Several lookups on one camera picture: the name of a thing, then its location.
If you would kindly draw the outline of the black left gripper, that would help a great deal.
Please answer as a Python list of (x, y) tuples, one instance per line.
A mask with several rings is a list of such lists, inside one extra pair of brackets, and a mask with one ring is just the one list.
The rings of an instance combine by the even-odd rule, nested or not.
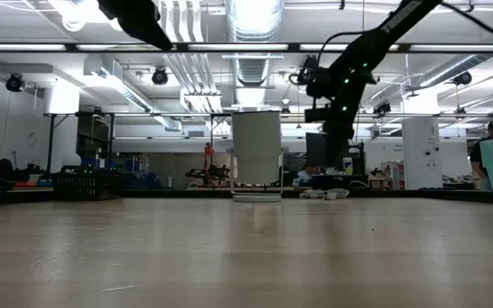
[(122, 30), (130, 37), (160, 50), (171, 50), (173, 44), (156, 23), (160, 13), (152, 0), (97, 0), (98, 8), (109, 19), (122, 19)]

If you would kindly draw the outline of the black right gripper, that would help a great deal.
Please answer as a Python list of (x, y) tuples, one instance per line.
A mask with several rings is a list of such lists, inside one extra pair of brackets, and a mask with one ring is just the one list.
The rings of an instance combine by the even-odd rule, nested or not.
[(330, 105), (330, 115), (324, 123), (325, 166), (340, 167), (344, 152), (349, 151), (349, 141), (354, 136), (353, 122), (357, 114), (357, 91), (346, 88), (340, 91)]

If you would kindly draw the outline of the black computer monitor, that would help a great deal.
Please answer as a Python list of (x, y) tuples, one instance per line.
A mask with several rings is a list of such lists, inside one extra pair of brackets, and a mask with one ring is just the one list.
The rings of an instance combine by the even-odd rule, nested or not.
[(321, 133), (306, 133), (306, 163), (322, 167), (326, 161), (325, 135)]

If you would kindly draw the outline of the black desk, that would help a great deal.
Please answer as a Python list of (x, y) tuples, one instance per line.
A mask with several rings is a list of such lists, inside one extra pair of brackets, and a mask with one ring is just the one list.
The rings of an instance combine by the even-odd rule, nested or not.
[(316, 190), (368, 187), (367, 175), (313, 175), (306, 184)]

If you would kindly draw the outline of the person seated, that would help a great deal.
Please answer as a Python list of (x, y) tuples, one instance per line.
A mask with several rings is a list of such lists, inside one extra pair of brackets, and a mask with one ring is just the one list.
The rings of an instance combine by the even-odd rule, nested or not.
[(319, 175), (321, 169), (318, 166), (306, 164), (293, 179), (293, 189), (303, 191), (312, 187), (312, 177)]

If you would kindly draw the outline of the white ceiling pipe bundle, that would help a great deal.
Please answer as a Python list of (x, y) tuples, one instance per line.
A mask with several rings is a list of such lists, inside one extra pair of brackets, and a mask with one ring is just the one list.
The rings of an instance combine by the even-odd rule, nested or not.
[[(159, 11), (159, 24), (173, 43), (203, 43), (202, 0), (152, 0)], [(187, 111), (219, 113), (221, 92), (211, 72), (207, 54), (166, 54), (163, 59), (181, 86), (180, 103)]]

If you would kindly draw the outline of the black overhead beam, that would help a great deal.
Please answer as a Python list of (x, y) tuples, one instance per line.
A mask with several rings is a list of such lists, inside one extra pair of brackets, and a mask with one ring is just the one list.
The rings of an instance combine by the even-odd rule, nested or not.
[[(342, 53), (345, 44), (301, 44), (301, 43), (177, 43), (173, 53)], [(0, 42), (0, 53), (160, 53), (161, 50), (148, 44), (78, 44), (78, 43), (4, 43)], [(493, 54), (493, 44), (393, 44), (391, 54)]]

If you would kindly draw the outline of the white cylindrical cup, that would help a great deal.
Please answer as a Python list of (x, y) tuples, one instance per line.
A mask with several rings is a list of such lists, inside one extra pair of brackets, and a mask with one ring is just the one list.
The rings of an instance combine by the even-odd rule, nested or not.
[[(283, 147), (281, 114), (278, 111), (235, 112), (231, 115), (230, 191), (235, 202), (275, 203), (283, 194)], [(276, 192), (240, 192), (235, 184), (269, 187)]]

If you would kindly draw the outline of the white pillar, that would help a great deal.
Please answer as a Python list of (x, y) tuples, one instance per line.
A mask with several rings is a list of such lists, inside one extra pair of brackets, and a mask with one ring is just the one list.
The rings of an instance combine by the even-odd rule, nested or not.
[(442, 156), (437, 118), (408, 118), (402, 123), (407, 190), (441, 188)]

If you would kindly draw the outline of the red desk stand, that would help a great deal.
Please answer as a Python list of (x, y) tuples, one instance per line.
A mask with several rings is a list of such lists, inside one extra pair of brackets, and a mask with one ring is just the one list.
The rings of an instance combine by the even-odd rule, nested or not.
[(204, 178), (204, 184), (205, 186), (208, 187), (213, 187), (213, 179), (210, 174), (210, 168), (211, 168), (211, 159), (212, 155), (214, 154), (214, 149), (212, 148), (211, 142), (206, 142), (205, 143), (205, 152), (204, 152), (204, 172), (205, 172), (205, 178)]

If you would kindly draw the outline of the black plastic basket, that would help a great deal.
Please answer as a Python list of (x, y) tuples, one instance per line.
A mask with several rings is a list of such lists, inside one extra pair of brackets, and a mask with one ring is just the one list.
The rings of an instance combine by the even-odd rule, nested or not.
[(72, 201), (101, 201), (120, 198), (127, 176), (102, 169), (77, 169), (51, 174), (56, 199)]

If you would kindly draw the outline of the white rectangular air duct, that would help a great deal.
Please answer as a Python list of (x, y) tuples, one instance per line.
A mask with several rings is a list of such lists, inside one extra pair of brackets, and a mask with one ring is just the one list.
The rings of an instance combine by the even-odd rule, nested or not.
[(90, 55), (84, 62), (85, 76), (91, 76), (95, 86), (102, 86), (119, 92), (121, 96), (132, 104), (137, 112), (152, 115), (155, 121), (163, 125), (168, 132), (180, 132), (182, 124), (170, 116), (160, 115), (161, 110), (154, 108), (151, 101), (123, 79), (122, 65), (113, 61), (105, 64), (100, 56)]

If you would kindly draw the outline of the silver ceiling duct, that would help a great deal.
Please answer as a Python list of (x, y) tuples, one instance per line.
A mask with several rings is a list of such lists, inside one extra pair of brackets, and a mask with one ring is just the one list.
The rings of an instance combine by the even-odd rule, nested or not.
[[(234, 43), (272, 43), (282, 24), (284, 0), (225, 0), (229, 41)], [(272, 60), (269, 58), (232, 61), (235, 102), (241, 108), (261, 106), (265, 86), (269, 85)]]

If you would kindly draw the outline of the black shelf frame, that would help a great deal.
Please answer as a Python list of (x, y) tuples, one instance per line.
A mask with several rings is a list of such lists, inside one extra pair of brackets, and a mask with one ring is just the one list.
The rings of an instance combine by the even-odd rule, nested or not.
[(113, 158), (113, 140), (115, 138), (115, 126), (116, 126), (116, 113), (106, 113), (106, 112), (75, 112), (75, 113), (44, 113), (44, 116), (49, 116), (50, 117), (50, 130), (49, 130), (49, 140), (48, 140), (48, 154), (47, 154), (47, 163), (46, 163), (46, 169), (45, 173), (47, 176), (50, 176), (51, 174), (51, 167), (52, 167), (52, 156), (53, 156), (53, 142), (54, 142), (54, 133), (55, 129), (62, 124), (66, 119), (68, 119), (70, 116), (72, 117), (109, 117), (110, 118), (110, 125), (109, 125), (109, 137), (107, 140), (108, 143), (108, 149), (107, 149), (107, 156), (106, 156), (106, 162), (110, 163), (111, 159)]

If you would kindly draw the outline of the black table edge rail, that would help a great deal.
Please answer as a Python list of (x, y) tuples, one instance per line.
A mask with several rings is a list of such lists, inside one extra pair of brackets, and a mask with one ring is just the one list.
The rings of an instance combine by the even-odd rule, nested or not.
[[(232, 198), (228, 191), (164, 191), (124, 190), (123, 198)], [(493, 204), (492, 192), (474, 190), (417, 190), (417, 191), (351, 191), (348, 198), (432, 198)], [(21, 204), (56, 201), (58, 197), (49, 190), (0, 192), (1, 204)]]

